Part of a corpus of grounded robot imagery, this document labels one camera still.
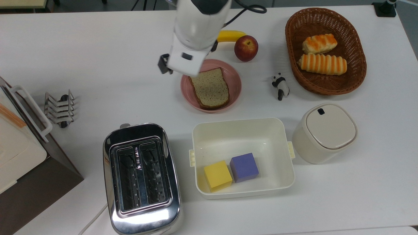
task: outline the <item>pink bowl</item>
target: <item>pink bowl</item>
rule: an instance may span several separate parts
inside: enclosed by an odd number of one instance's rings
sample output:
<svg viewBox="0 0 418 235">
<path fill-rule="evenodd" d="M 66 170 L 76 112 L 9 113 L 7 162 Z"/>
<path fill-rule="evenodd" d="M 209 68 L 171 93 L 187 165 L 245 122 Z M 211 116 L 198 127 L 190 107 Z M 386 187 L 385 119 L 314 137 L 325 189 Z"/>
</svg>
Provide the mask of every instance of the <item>pink bowl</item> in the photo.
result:
<svg viewBox="0 0 418 235">
<path fill-rule="evenodd" d="M 204 110 L 201 109 L 199 103 L 197 102 L 196 96 L 193 92 L 193 87 L 189 81 L 189 77 L 183 75 L 181 77 L 180 88 L 183 97 L 196 109 L 203 112 L 219 112 L 221 110 L 229 109 L 238 99 L 241 94 L 241 79 L 237 71 L 230 66 L 229 64 L 217 60 L 217 59 L 207 59 L 203 62 L 200 72 L 208 71 L 215 68 L 221 68 L 224 75 L 224 79 L 228 85 L 229 89 L 229 102 L 227 105 L 216 109 L 216 110 Z"/>
</svg>

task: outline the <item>panda figurine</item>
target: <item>panda figurine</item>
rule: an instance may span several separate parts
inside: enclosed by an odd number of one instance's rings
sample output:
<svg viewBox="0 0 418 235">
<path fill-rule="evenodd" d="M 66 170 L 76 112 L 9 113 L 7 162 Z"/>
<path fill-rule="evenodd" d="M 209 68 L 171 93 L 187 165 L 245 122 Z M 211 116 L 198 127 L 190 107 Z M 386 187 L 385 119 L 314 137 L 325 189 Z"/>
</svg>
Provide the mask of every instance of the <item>panda figurine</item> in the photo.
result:
<svg viewBox="0 0 418 235">
<path fill-rule="evenodd" d="M 284 77 L 278 77 L 278 76 L 271 77 L 271 79 L 273 80 L 271 84 L 279 90 L 277 99 L 282 100 L 283 96 L 286 97 L 289 95 L 289 87 L 286 84 L 286 79 Z"/>
</svg>

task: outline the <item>canister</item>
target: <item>canister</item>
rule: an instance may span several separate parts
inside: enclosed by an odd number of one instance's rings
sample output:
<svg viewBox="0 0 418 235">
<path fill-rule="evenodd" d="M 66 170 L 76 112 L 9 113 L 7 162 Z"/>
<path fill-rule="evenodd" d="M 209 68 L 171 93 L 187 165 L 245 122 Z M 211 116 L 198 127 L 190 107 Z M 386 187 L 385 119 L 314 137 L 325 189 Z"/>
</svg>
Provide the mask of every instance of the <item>canister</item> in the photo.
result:
<svg viewBox="0 0 418 235">
<path fill-rule="evenodd" d="M 337 104 L 325 103 L 305 113 L 292 142 L 305 161 L 319 164 L 352 145 L 357 135 L 357 126 L 347 111 Z"/>
</svg>

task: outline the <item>red apple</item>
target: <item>red apple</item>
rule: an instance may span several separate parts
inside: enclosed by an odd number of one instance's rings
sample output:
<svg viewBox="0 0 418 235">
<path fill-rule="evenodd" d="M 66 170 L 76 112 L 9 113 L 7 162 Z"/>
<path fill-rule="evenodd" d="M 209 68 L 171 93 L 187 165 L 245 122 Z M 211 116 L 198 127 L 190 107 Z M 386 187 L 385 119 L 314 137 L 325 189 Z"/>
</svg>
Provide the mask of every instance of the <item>red apple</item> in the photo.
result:
<svg viewBox="0 0 418 235">
<path fill-rule="evenodd" d="M 258 42 L 250 35 L 242 36 L 235 42 L 234 52 L 238 59 L 248 62 L 257 55 Z"/>
</svg>

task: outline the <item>yellow cube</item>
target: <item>yellow cube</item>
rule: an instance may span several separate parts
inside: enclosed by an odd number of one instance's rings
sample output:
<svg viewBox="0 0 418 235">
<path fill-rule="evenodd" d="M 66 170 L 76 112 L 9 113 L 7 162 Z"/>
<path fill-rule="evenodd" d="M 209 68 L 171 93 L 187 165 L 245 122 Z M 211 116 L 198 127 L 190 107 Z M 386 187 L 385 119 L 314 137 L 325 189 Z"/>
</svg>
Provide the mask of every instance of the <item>yellow cube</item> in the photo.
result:
<svg viewBox="0 0 418 235">
<path fill-rule="evenodd" d="M 231 186 L 232 177 L 225 161 L 205 166 L 204 170 L 210 192 L 215 192 Z"/>
</svg>

